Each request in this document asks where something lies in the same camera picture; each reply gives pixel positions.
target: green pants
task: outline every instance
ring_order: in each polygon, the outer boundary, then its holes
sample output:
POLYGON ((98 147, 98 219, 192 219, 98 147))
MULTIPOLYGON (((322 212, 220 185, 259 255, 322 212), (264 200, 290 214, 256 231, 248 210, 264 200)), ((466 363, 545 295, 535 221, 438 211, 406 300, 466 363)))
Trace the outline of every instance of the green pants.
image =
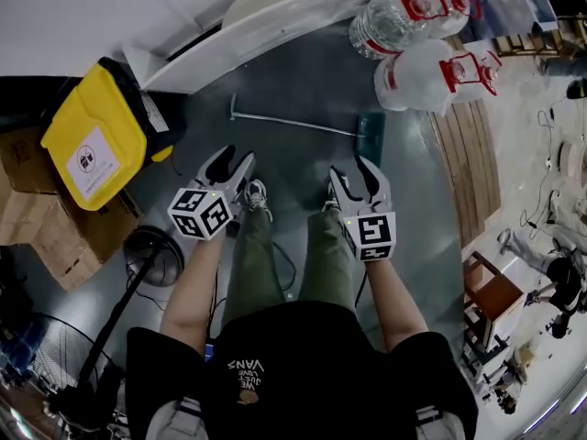
MULTIPOLYGON (((229 321, 285 303, 277 279, 271 222, 262 209, 251 212, 240 230, 222 320, 229 321)), ((354 311, 352 263, 338 210, 308 218, 308 249, 298 300, 335 303, 354 311)))

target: wooden chair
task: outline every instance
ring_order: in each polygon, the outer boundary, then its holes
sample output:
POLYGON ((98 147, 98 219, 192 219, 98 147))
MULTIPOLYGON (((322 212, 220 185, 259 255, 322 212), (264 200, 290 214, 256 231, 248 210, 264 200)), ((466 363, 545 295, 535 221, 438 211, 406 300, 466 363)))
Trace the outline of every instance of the wooden chair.
POLYGON ((464 264, 465 293, 477 305, 486 322, 481 329, 472 328, 482 341, 487 352, 498 345, 498 340, 507 340, 514 332, 524 309, 525 294, 505 277, 491 262, 474 251, 464 264), (475 285, 478 279, 472 279, 473 272, 482 267, 492 276, 484 285, 475 285))

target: gray floor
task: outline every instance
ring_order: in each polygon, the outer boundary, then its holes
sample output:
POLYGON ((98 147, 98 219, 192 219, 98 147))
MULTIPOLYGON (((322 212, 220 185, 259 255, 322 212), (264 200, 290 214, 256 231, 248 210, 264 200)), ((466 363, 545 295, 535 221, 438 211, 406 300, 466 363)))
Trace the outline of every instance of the gray floor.
MULTIPOLYGON (((233 93, 238 109, 268 116, 287 117, 353 131, 357 115, 379 111, 372 89, 376 63, 359 56, 349 45, 346 25, 335 25, 291 41, 191 96, 185 114, 188 131, 176 147, 174 163, 151 165, 129 185, 129 191, 145 213, 145 223, 173 233, 165 209, 199 165, 220 147, 232 143, 238 154, 254 150, 257 172, 267 185, 275 216, 274 240, 282 245, 297 267, 297 278, 288 292, 294 299, 302 279, 305 219, 324 200, 328 168, 346 171, 351 188, 364 192, 353 159, 353 140, 335 134, 261 121, 228 119, 233 93)), ((392 186, 397 213, 397 248, 393 263, 433 330, 460 345, 462 322, 462 273, 456 212, 439 152, 423 113, 388 113, 382 170, 392 186)), ((178 238, 185 256, 193 243, 178 238)), ((226 292, 233 240, 228 240, 219 272, 219 296, 226 292)), ((51 281, 29 247, 16 249, 17 261, 28 274, 25 284, 39 311, 53 314, 95 337, 110 309, 125 289, 126 274, 121 253, 79 290, 65 294, 51 281)), ((280 278, 285 284, 291 269, 276 253, 280 278)), ((364 267, 355 269, 359 288, 364 267)), ((147 285, 141 291, 167 300, 171 289, 147 285)), ((213 324, 218 330, 222 306, 213 324)), ((362 295, 359 320, 373 344, 381 348, 371 293, 362 295)), ((150 301, 134 297, 108 341, 106 352, 124 360, 129 327, 157 328, 161 311, 150 301)))

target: black sleeve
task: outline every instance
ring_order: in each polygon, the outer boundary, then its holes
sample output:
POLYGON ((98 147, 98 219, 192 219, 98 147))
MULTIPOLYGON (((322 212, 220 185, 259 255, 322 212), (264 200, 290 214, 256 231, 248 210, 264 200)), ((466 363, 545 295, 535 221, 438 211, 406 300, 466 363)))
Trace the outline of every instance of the black sleeve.
POLYGON ((127 334, 127 416, 130 436, 142 440, 155 412, 186 395, 199 400, 204 359, 191 347, 140 327, 127 334))
POLYGON ((413 335, 390 354, 402 395, 415 410, 435 406, 453 413, 462 422, 465 437, 477 429, 478 408, 467 381, 450 352, 447 339, 438 333, 413 335))

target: black and white cube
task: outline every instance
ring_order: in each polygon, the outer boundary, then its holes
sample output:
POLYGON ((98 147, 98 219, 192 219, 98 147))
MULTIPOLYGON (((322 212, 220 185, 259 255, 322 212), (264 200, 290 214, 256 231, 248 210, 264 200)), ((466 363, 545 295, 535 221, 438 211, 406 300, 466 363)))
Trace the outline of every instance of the black and white cube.
POLYGON ((388 259, 395 248, 395 212, 341 218, 345 238, 359 260, 388 259))
POLYGON ((233 218, 222 191, 188 188, 175 194, 167 214, 182 235, 206 241, 233 218))

